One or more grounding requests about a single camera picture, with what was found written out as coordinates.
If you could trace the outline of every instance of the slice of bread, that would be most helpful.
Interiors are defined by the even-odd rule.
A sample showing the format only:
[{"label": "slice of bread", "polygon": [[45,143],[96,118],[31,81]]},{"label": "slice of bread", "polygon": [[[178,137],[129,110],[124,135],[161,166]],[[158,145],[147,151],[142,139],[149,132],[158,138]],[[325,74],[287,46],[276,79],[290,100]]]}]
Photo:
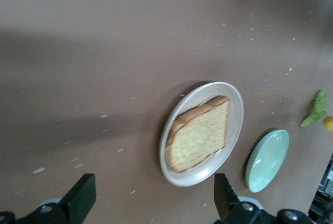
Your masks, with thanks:
[{"label": "slice of bread", "polygon": [[179,116],[166,141],[165,159],[176,172],[192,168],[224,148],[230,99],[218,96]]}]

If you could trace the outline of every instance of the lemon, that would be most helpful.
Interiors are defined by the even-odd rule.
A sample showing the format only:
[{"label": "lemon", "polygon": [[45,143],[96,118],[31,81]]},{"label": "lemon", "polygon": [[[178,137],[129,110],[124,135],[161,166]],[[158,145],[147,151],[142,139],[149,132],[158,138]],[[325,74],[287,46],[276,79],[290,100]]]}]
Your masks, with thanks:
[{"label": "lemon", "polygon": [[329,130],[333,131],[333,116],[327,116],[323,120],[324,127]]}]

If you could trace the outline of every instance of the brown table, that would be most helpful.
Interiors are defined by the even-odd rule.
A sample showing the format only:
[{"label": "brown table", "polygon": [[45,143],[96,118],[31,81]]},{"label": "brown table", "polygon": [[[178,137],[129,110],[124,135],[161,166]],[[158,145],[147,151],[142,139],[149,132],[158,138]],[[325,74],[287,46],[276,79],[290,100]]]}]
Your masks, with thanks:
[{"label": "brown table", "polygon": [[[307,212],[333,151],[321,123],[299,127],[317,90],[333,99],[332,3],[0,0],[0,210],[26,215],[95,173],[85,223],[213,223],[213,177],[171,185],[158,142],[181,94],[224,81],[245,116],[218,172],[273,215]],[[289,132],[288,154],[252,194],[244,168],[270,128]]]}]

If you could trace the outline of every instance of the silver bolt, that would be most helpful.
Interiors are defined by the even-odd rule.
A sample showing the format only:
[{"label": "silver bolt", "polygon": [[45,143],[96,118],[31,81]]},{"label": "silver bolt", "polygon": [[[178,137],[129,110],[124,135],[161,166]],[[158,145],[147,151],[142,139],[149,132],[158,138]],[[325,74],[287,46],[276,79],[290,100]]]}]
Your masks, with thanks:
[{"label": "silver bolt", "polygon": [[285,215],[287,216],[287,218],[291,219],[291,220],[298,220],[298,216],[293,213],[292,211],[286,211]]},{"label": "silver bolt", "polygon": [[250,203],[247,203],[247,202],[242,203],[242,207],[247,211],[253,211],[254,210],[252,205]]},{"label": "silver bolt", "polygon": [[41,213],[44,214],[44,213],[47,213],[47,212],[50,212],[53,208],[51,206],[42,206],[42,209],[41,209]]}]

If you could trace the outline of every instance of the lettuce leaf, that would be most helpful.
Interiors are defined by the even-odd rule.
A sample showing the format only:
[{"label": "lettuce leaf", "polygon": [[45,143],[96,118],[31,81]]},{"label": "lettuce leaf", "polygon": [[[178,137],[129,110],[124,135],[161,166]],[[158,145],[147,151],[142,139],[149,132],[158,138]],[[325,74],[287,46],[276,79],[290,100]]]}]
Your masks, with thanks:
[{"label": "lettuce leaf", "polygon": [[310,128],[311,124],[322,119],[327,113],[328,109],[324,107],[324,104],[328,102],[328,96],[323,90],[317,92],[314,104],[313,112],[301,123],[301,127]]}]

